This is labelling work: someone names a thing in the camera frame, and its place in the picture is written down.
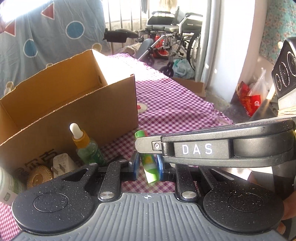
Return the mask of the person's right hand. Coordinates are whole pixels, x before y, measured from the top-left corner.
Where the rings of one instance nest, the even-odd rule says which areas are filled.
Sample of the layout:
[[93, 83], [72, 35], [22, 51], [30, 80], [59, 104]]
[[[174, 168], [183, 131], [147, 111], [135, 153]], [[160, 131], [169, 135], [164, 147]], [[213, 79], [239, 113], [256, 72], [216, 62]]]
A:
[[[295, 217], [296, 215], [296, 191], [294, 191], [288, 198], [283, 201], [284, 214], [281, 220], [286, 220]], [[286, 226], [281, 222], [277, 228], [277, 231], [283, 235], [286, 230]]]

